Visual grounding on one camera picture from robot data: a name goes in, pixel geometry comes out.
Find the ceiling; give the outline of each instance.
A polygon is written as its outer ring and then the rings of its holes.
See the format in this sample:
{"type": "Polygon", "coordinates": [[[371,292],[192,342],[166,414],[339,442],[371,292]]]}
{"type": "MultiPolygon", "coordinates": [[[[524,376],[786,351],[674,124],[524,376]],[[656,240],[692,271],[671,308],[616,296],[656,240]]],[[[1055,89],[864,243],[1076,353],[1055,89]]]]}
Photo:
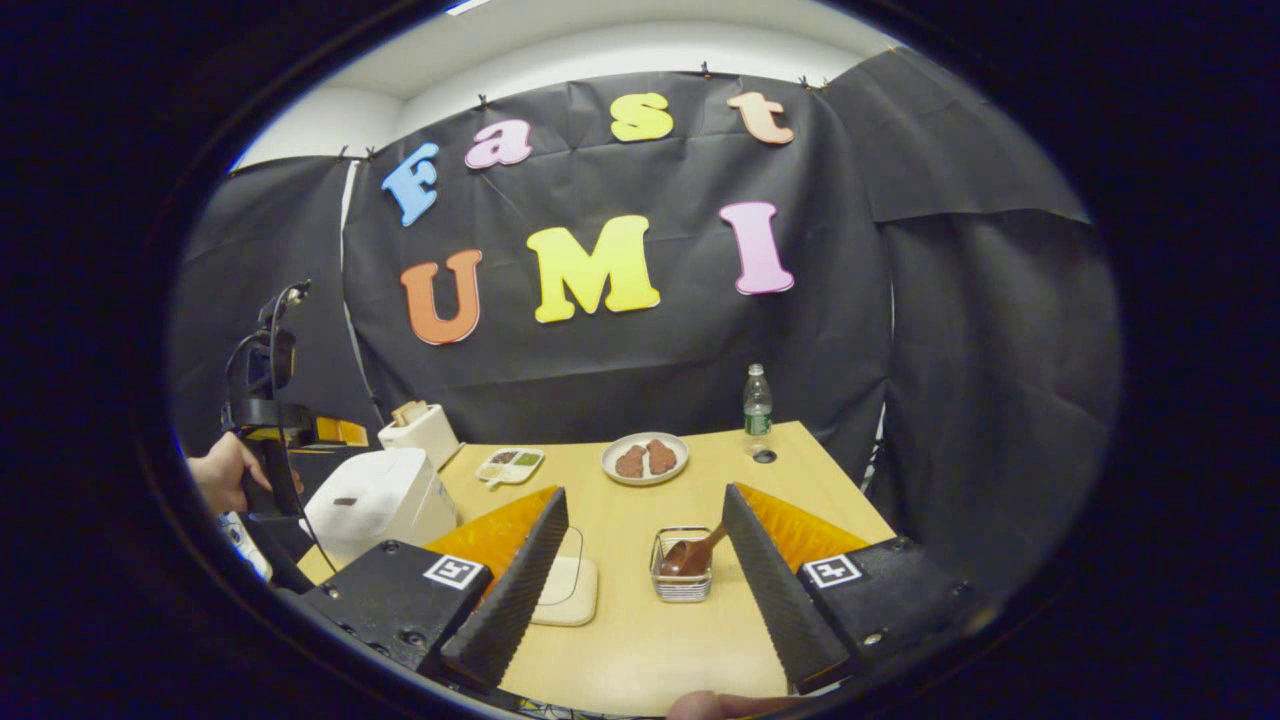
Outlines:
{"type": "Polygon", "coordinates": [[[500,55],[611,26],[696,20],[808,37],[860,56],[900,45],[841,10],[813,0],[492,0],[439,15],[369,53],[324,85],[410,100],[500,55]]]}

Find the cable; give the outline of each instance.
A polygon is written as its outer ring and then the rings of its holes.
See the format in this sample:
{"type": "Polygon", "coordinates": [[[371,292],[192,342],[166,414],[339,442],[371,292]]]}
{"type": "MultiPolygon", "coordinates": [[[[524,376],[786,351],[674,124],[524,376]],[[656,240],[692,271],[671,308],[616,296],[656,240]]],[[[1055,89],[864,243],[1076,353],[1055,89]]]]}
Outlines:
{"type": "Polygon", "coordinates": [[[228,397],[230,396],[230,392],[232,392],[232,365],[236,364],[236,356],[239,355],[239,351],[243,350],[244,346],[250,343],[250,341],[253,340],[255,334],[257,334],[257,333],[250,333],[250,334],[244,336],[244,340],[239,341],[239,345],[236,346],[236,350],[232,350],[230,357],[227,359],[227,368],[223,370],[223,375],[225,375],[225,380],[227,380],[227,395],[228,395],[228,397]]]}
{"type": "MultiPolygon", "coordinates": [[[[271,307],[271,328],[270,328],[271,340],[268,342],[266,347],[269,357],[266,363],[266,370],[268,374],[271,377],[271,400],[275,401],[275,429],[280,432],[280,447],[284,450],[284,469],[289,474],[288,482],[291,483],[293,482],[293,461],[289,460],[289,443],[288,439],[284,437],[284,404],[280,402],[279,388],[275,387],[275,323],[280,316],[280,302],[283,302],[284,296],[288,295],[289,291],[292,291],[296,287],[297,284],[291,284],[289,287],[284,288],[280,292],[280,295],[275,299],[275,306],[271,307]]],[[[297,492],[294,492],[293,495],[294,497],[297,497],[297,492]]],[[[324,561],[329,565],[329,569],[333,570],[334,575],[337,575],[338,569],[334,568],[333,560],[329,560],[329,553],[325,552],[324,547],[320,546],[320,536],[317,536],[316,529],[311,527],[311,519],[307,518],[307,511],[305,507],[302,507],[302,498],[297,497],[297,500],[298,500],[298,512],[302,515],[302,521],[307,524],[307,532],[311,533],[311,539],[315,541],[316,550],[320,551],[320,556],[324,557],[324,561]]]]}

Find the brown cookie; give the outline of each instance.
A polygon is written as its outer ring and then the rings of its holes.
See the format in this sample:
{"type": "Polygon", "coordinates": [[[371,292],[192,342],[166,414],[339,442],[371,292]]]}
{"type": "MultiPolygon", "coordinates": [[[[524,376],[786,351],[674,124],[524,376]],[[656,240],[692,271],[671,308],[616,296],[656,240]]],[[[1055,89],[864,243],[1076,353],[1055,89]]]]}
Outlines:
{"type": "Polygon", "coordinates": [[[676,452],[654,438],[645,446],[649,448],[649,471],[660,475],[676,466],[676,452]]]}
{"type": "Polygon", "coordinates": [[[618,457],[618,462],[613,466],[613,470],[623,478],[644,477],[644,448],[639,445],[632,445],[626,455],[618,457]]]}

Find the plate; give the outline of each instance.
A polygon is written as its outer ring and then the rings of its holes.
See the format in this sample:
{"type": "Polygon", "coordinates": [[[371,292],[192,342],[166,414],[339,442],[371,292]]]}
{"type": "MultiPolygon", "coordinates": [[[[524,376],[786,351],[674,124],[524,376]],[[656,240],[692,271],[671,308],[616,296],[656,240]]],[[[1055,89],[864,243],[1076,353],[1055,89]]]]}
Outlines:
{"type": "Polygon", "coordinates": [[[518,486],[543,464],[543,451],[531,447],[504,447],[489,455],[476,468],[476,477],[493,489],[499,484],[518,486]]]}
{"type": "Polygon", "coordinates": [[[687,462],[689,462],[689,446],[685,445],[685,441],[680,439],[678,437],[671,433],[636,433],[634,436],[618,438],[613,441],[613,443],[609,445],[609,447],[605,447],[604,454],[600,455],[600,468],[604,469],[604,473],[625,486],[655,486],[658,483],[667,482],[671,478],[678,475],[680,471],[685,469],[685,465],[687,462]],[[623,478],[622,475],[617,474],[613,470],[618,464],[618,457],[626,455],[626,452],[631,450],[632,445],[639,445],[640,447],[644,447],[652,439],[660,439],[663,445],[669,447],[671,451],[676,454],[675,468],[667,470],[666,473],[662,473],[660,475],[654,475],[649,473],[649,451],[646,450],[644,454],[643,477],[623,478]]]}

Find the letter m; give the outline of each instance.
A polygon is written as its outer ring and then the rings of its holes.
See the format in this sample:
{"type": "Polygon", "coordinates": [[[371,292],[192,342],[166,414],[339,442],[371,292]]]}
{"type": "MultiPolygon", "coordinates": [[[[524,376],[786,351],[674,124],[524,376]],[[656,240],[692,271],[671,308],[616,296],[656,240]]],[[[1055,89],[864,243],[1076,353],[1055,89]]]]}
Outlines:
{"type": "Polygon", "coordinates": [[[534,311],[539,323],[556,323],[573,316],[573,304],[564,299],[568,286],[588,314],[595,313],[609,281],[604,306],[614,313],[644,310],[660,300],[649,284],[644,259],[644,233],[649,220],[622,215],[604,223],[595,250],[588,255],[566,228],[550,228],[529,236],[525,243],[538,254],[543,304],[534,311]]]}

